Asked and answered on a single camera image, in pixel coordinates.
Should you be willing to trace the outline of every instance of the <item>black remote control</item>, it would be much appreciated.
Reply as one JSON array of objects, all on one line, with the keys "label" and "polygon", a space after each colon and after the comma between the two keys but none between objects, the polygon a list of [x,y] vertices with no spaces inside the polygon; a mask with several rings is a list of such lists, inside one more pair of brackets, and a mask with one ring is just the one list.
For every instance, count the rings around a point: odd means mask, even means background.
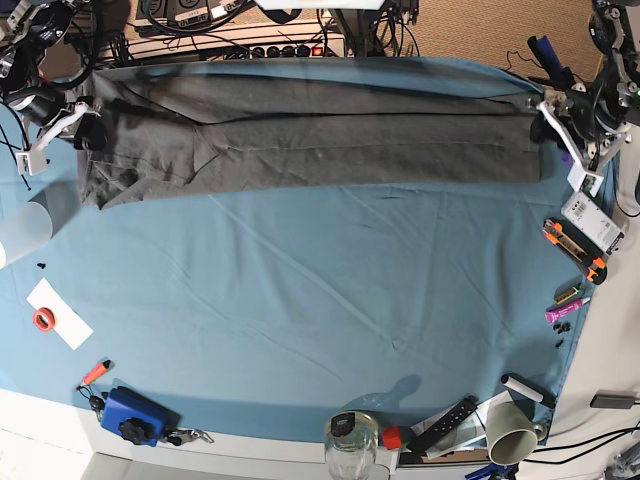
[{"label": "black remote control", "polygon": [[471,397],[463,398],[460,403],[449,410],[440,420],[413,439],[407,448],[413,453],[424,453],[433,447],[446,434],[465,421],[478,407]]}]

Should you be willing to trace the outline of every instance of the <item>black knob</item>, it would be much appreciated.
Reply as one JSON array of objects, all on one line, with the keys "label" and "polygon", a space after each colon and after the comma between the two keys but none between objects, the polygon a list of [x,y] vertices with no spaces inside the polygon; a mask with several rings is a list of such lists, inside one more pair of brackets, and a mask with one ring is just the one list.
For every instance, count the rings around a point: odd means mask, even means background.
[{"label": "black knob", "polygon": [[296,52],[297,57],[308,57],[311,55],[311,49],[306,45],[300,45],[298,47],[298,51]]},{"label": "black knob", "polygon": [[282,47],[282,56],[283,57],[295,57],[296,49],[291,45],[287,45],[286,47]]},{"label": "black knob", "polygon": [[118,430],[125,440],[134,445],[142,445],[143,442],[151,440],[150,432],[153,431],[153,427],[139,418],[130,418],[118,425]]}]

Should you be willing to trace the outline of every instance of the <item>gray pants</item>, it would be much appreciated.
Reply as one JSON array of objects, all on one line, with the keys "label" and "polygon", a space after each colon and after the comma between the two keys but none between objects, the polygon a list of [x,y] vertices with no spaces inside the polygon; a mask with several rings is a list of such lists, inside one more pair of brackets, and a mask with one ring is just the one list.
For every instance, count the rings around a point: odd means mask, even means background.
[{"label": "gray pants", "polygon": [[316,185],[538,182],[532,94],[487,99],[256,76],[112,81],[109,144],[79,153],[83,203]]}]

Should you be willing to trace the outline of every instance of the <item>white electronic device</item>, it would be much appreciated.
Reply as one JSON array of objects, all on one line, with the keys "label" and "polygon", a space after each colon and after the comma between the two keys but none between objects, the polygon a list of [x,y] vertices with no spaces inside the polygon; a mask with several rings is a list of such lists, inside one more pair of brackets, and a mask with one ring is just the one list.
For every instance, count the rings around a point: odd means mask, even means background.
[{"label": "white electronic device", "polygon": [[607,255],[616,251],[618,242],[624,238],[620,227],[583,192],[571,195],[561,212]]}]

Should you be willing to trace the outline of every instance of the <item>mug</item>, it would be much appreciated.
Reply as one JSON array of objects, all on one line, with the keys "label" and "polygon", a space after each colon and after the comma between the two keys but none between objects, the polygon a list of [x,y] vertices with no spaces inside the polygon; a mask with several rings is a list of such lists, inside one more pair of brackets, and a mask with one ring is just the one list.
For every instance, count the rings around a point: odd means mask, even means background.
[{"label": "mug", "polygon": [[489,409],[487,449],[496,465],[514,465],[527,458],[547,435],[547,427],[531,421],[513,402]]}]

